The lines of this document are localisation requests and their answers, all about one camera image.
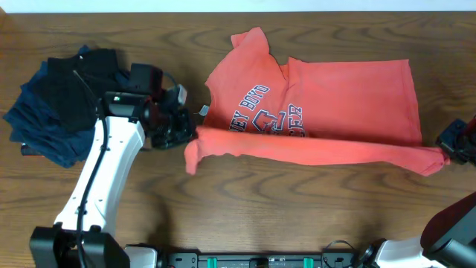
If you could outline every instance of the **cable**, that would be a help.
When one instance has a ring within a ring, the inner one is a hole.
[[[90,93],[90,98],[95,98],[93,91],[88,86],[88,84],[81,78],[81,76],[73,70],[74,75],[80,80],[80,82],[88,89]],[[86,257],[83,248],[83,216],[86,208],[86,201],[88,200],[89,191],[91,190],[92,183],[94,178],[96,177],[97,170],[99,169],[100,163],[103,160],[104,154],[107,151],[107,142],[109,139],[109,134],[107,131],[107,123],[106,123],[106,116],[103,110],[103,107],[98,102],[96,104],[96,109],[99,114],[99,119],[103,122],[103,145],[101,145],[99,156],[97,157],[96,164],[91,172],[91,176],[89,177],[88,183],[84,188],[83,197],[81,198],[80,206],[78,207],[78,214],[77,214],[77,227],[76,227],[76,247],[78,251],[78,258],[80,259],[80,265],[82,268],[87,268],[86,264]]]
[[[164,71],[163,74],[172,81],[173,87],[174,87],[174,89],[176,89],[178,87],[178,85],[177,85],[176,80],[173,79],[173,76],[171,74],[169,74],[168,72],[166,72],[166,71]]]
[[[345,241],[345,240],[335,240],[335,241],[331,242],[329,245],[327,245],[327,246],[323,249],[323,251],[325,251],[326,249],[328,249],[329,247],[331,247],[332,245],[337,244],[337,243],[344,243],[344,244],[350,246],[350,248],[354,251],[355,254],[357,253],[357,250],[354,249],[354,247],[353,247],[352,245],[350,245],[350,244],[349,244],[347,241]],[[327,258],[323,258],[322,261],[327,265],[328,268],[334,268],[334,267],[331,267],[331,266],[327,263]]]

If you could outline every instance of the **folded navy clothing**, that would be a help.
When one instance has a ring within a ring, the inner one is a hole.
[[[116,51],[99,48],[65,59],[48,58],[48,73],[33,92],[59,115],[67,131],[91,129],[96,124],[96,100],[104,92],[120,92]]]
[[[84,46],[79,53],[89,48]],[[94,138],[94,127],[75,133],[66,131],[60,117],[32,91],[32,86],[48,73],[48,64],[42,62],[31,80],[22,85],[22,93],[13,107],[4,115],[13,128],[10,140],[26,143],[51,161],[69,168],[88,157]]]

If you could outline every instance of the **orange t-shirt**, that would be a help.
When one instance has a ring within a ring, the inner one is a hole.
[[[426,176],[444,165],[439,148],[421,147],[408,60],[290,57],[279,66],[261,28],[231,41],[234,49],[206,82],[212,103],[185,150],[188,173],[203,157],[225,153],[302,165],[384,161]]]

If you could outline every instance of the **wooden table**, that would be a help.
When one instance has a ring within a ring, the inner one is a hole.
[[[116,48],[128,66],[152,63],[210,103],[204,82],[230,35],[261,26],[279,63],[410,59],[424,142],[476,113],[476,13],[42,14],[6,16],[0,33],[0,113],[47,57],[87,44]],[[82,163],[63,169],[22,157],[0,121],[0,264],[32,267],[28,240],[51,226]],[[253,157],[209,157],[184,171],[184,146],[140,153],[118,212],[116,238],[221,251],[318,251],[419,235],[438,211],[476,191],[476,169],[423,177],[387,164],[305,167]]]

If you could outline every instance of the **green connector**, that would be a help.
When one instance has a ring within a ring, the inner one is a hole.
[[[207,259],[207,268],[217,268],[217,267],[218,267],[218,260],[216,258]]]
[[[304,258],[304,268],[314,268],[314,259]]]

